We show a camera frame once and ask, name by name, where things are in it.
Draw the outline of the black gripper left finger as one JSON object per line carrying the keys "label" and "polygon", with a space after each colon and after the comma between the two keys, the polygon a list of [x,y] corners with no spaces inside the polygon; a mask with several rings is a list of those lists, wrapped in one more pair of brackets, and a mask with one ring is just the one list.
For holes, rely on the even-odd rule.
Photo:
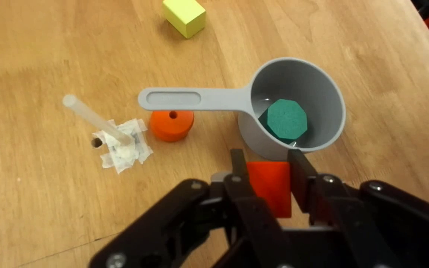
{"label": "black gripper left finger", "polygon": [[217,267],[280,268],[289,240],[250,186],[239,149],[232,171],[211,183],[186,179],[98,250],[89,268],[178,268],[211,229],[223,228],[228,250]]}

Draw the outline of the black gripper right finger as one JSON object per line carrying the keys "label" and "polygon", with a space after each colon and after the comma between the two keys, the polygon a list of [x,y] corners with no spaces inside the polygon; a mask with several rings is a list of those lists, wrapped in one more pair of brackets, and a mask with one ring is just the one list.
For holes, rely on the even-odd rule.
{"label": "black gripper right finger", "polygon": [[311,225],[329,226],[356,268],[429,268],[429,203],[381,180],[351,188],[289,151],[290,192]]}

